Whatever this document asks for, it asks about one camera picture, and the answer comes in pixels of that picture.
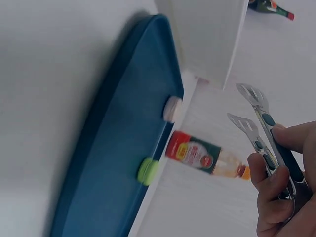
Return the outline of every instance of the green bottle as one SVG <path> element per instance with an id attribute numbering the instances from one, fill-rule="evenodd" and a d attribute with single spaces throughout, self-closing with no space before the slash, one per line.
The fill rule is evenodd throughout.
<path id="1" fill-rule="evenodd" d="M 294 14 L 284 10 L 283 8 L 279 7 L 274 1 L 272 0 L 249 0 L 248 7 L 262 13 L 275 13 L 286 18 L 290 19 L 291 21 L 294 20 Z"/>

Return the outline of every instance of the plastic bottle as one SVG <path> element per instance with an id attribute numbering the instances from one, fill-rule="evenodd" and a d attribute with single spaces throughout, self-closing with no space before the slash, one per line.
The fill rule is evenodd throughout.
<path id="1" fill-rule="evenodd" d="M 248 7 L 262 13 L 274 13 L 285 16 L 291 21 L 294 20 L 294 14 L 279 7 L 272 0 L 249 0 Z"/>
<path id="2" fill-rule="evenodd" d="M 231 152 L 180 131 L 174 131 L 166 156 L 209 174 L 250 178 L 249 167 Z"/>

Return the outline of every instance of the metal tongs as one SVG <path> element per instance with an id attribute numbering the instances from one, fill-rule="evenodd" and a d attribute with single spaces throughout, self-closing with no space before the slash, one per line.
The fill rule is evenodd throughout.
<path id="1" fill-rule="evenodd" d="M 293 213 L 288 220 L 285 221 L 288 222 L 310 200 L 312 192 L 292 152 L 278 144 L 273 138 L 272 128 L 276 123 L 269 113 L 269 105 L 265 95 L 260 90 L 248 84 L 237 83 L 236 87 L 252 105 L 271 144 L 276 159 L 259 136 L 258 128 L 253 121 L 227 114 L 229 119 L 247 135 L 255 151 L 263 156 L 266 163 L 266 171 L 269 176 L 274 173 L 279 165 L 286 165 L 290 171 L 290 179 L 287 188 L 278 196 L 279 199 L 289 199 L 294 202 Z"/>

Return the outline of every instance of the green rubber foot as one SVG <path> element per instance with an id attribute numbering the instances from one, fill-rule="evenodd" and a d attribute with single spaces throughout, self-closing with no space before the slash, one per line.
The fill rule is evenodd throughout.
<path id="1" fill-rule="evenodd" d="M 152 158 L 144 159 L 141 164 L 138 174 L 137 180 L 145 186 L 149 186 L 155 178 L 159 167 L 158 160 L 153 160 Z"/>

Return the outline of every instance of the blue plastic tray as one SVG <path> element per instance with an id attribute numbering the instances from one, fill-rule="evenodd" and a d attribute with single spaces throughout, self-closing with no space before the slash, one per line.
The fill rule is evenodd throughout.
<path id="1" fill-rule="evenodd" d="M 127 236 L 147 191 L 136 177 L 160 159 L 172 124 L 170 95 L 183 98 L 175 47 L 163 15 L 131 30 L 100 87 L 74 151 L 51 237 Z"/>

